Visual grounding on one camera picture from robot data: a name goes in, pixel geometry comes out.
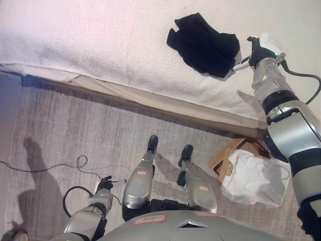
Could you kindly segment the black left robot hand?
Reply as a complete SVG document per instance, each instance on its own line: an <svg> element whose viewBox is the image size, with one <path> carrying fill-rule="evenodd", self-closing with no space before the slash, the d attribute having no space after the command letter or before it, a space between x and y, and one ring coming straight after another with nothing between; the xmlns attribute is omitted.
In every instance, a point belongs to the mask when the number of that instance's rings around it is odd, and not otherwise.
<svg viewBox="0 0 321 241"><path fill-rule="evenodd" d="M98 186L96 188L96 192L98 192L101 189L107 189L110 191L114 187L115 184L120 184L120 183L126 184L127 179L112 180L112 176L104 177L98 183Z"/></svg>

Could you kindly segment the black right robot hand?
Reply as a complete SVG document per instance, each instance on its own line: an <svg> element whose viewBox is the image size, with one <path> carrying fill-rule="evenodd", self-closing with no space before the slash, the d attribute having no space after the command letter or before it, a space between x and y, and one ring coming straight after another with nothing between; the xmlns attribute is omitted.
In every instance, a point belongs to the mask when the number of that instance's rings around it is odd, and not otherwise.
<svg viewBox="0 0 321 241"><path fill-rule="evenodd" d="M247 41L251 43L251 53L232 68L234 72L247 67L256 68L256 65L266 58L277 59L279 55L284 55L281 43L272 33L265 32L259 36L249 36Z"/></svg>

